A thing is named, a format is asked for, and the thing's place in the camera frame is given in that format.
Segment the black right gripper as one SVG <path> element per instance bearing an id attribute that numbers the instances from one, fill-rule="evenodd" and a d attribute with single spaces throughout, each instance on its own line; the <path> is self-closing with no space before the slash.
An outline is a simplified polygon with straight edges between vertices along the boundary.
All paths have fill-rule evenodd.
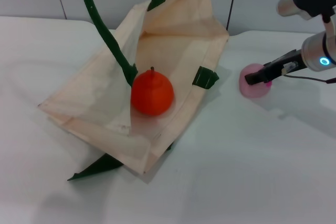
<path id="1" fill-rule="evenodd" d="M 285 55 L 264 65 L 263 69 L 245 75 L 248 85 L 267 83 L 287 73 L 305 68 L 301 50 L 292 50 Z"/>

